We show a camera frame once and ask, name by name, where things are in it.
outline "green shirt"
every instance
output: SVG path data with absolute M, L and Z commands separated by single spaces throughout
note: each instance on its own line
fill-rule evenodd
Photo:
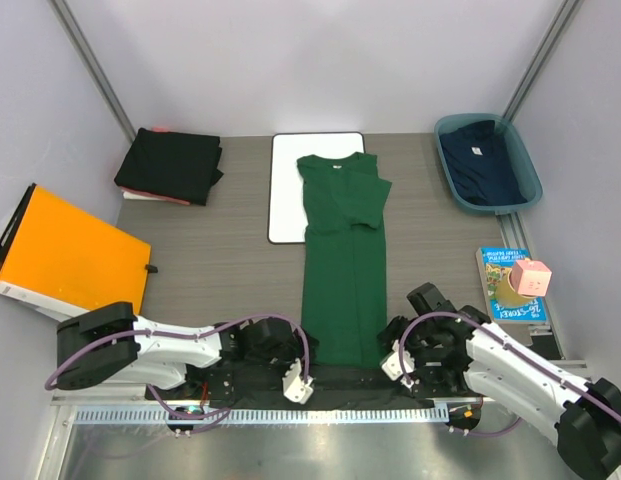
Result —
M 378 367 L 386 326 L 383 207 L 391 183 L 376 155 L 297 161 L 308 217 L 302 325 L 319 340 L 317 362 Z

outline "whiteboard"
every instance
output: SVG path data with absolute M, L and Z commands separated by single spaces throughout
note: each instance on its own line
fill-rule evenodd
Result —
M 304 242 L 308 220 L 303 208 L 303 179 L 297 170 L 297 159 L 306 155 L 338 159 L 354 152 L 364 152 L 363 135 L 356 132 L 274 136 L 268 215 L 271 243 Z

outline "orange box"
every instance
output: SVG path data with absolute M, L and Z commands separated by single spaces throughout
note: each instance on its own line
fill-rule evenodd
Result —
M 517 260 L 510 272 L 510 283 L 519 295 L 543 297 L 548 292 L 552 271 L 538 260 Z
M 17 214 L 0 262 L 0 294 L 58 320 L 118 301 L 140 313 L 149 244 L 36 185 Z

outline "stack of folded clothes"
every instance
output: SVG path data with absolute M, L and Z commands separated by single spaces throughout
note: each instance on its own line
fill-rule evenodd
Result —
M 474 205 L 517 205 L 521 195 L 503 134 L 485 120 L 441 135 L 452 183 Z
M 219 137 L 141 128 L 114 183 L 142 196 L 205 205 L 223 176 L 220 158 Z

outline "dark blue shirt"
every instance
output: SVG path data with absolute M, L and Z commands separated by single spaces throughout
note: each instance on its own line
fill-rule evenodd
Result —
M 516 205 L 527 200 L 510 165 L 503 135 L 494 120 L 471 123 L 440 136 L 452 182 L 474 205 Z

